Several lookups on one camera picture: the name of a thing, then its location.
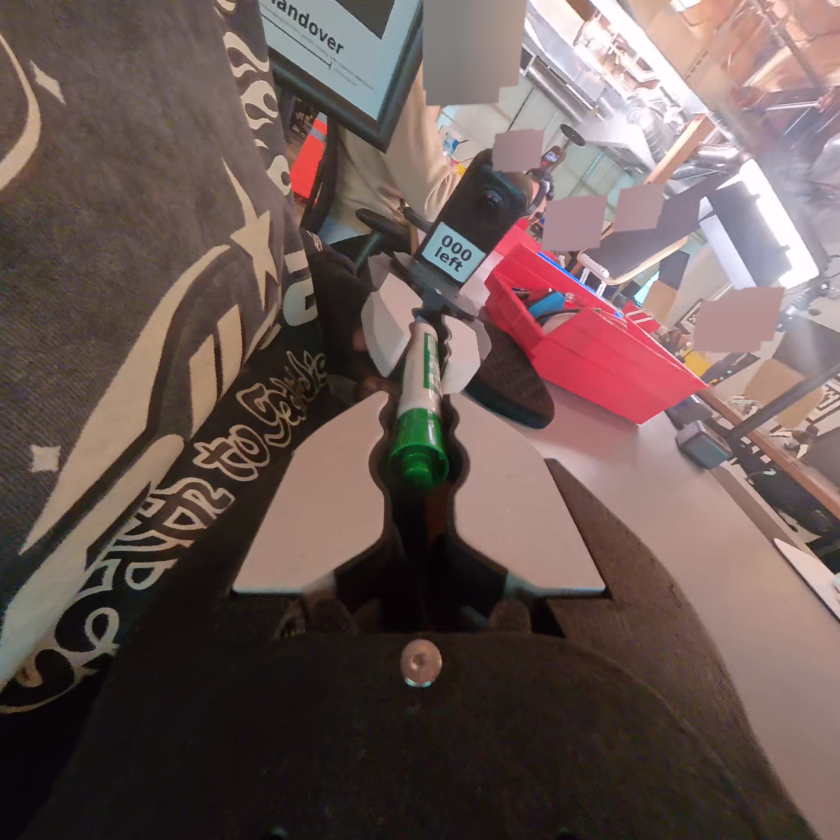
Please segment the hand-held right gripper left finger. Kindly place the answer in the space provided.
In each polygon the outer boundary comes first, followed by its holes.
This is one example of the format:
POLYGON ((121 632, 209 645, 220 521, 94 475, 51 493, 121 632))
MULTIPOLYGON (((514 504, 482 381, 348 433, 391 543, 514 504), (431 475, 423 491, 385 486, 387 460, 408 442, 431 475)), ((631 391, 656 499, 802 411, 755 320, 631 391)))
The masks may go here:
POLYGON ((391 401, 375 392, 297 448, 234 579, 235 594, 329 599, 337 573, 382 542, 385 493, 372 464, 391 401))

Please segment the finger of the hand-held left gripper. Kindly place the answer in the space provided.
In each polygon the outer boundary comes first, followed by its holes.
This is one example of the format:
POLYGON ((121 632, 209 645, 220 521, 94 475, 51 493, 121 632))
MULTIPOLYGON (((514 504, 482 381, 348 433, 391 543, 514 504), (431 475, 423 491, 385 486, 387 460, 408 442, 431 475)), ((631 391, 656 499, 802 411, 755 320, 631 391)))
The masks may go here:
POLYGON ((460 320, 443 316, 444 365, 441 393, 449 396, 461 393, 478 373, 491 350, 487 327, 480 319, 460 320))
POLYGON ((389 377, 403 357, 420 307, 422 299, 395 274, 388 274, 367 297, 361 325, 367 352, 380 376, 389 377))

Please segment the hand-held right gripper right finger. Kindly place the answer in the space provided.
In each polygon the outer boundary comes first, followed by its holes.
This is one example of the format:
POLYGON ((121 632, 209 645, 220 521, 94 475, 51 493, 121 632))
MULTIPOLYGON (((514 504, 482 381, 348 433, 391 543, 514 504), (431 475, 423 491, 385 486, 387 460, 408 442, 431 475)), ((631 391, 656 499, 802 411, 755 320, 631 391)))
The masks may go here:
POLYGON ((607 585, 540 452, 464 395, 449 401, 462 469, 448 504, 447 549, 462 603, 599 598, 607 585))

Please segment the green white marker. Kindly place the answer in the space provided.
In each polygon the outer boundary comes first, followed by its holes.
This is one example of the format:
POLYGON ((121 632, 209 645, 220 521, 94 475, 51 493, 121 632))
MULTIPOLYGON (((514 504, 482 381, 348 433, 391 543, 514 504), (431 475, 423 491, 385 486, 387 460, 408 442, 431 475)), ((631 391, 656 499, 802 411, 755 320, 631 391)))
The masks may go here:
POLYGON ((438 336, 419 319, 407 347, 388 458, 394 477, 416 491, 435 490, 448 476, 441 412, 438 336))

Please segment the red plastic bin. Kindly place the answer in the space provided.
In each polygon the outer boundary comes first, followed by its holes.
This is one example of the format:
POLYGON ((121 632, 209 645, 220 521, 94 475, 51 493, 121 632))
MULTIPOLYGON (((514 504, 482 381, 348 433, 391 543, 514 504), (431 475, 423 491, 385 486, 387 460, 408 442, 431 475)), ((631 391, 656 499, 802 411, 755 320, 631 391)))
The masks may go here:
POLYGON ((706 388, 633 319, 540 253, 524 221, 494 254, 500 262, 485 280, 490 320, 546 382, 634 424, 706 388))

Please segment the black dimpled pad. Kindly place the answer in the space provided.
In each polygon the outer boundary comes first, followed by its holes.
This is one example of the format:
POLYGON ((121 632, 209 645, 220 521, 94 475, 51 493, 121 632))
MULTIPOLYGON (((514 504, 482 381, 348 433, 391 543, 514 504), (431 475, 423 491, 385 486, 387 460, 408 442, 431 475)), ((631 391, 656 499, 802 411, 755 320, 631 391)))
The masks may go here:
POLYGON ((465 393, 487 410, 533 429, 549 426, 552 396, 530 358, 503 330, 488 330, 490 351, 465 393))

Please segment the printed marker sign board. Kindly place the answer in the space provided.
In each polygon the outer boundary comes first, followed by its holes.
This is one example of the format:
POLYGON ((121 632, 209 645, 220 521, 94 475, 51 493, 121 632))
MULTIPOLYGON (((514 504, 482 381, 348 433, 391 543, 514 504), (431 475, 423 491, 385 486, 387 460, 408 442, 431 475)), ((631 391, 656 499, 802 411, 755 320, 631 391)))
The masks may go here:
POLYGON ((386 152, 422 61, 421 1, 260 1, 276 84, 386 152))

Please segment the bright light panel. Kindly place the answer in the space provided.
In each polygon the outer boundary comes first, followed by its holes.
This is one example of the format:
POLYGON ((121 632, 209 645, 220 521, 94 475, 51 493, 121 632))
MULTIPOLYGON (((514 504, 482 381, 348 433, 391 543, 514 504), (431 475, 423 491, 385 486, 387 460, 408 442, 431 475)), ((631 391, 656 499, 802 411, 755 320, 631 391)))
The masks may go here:
POLYGON ((820 269, 759 163, 748 159, 700 201, 700 229, 729 285, 795 289, 820 269))

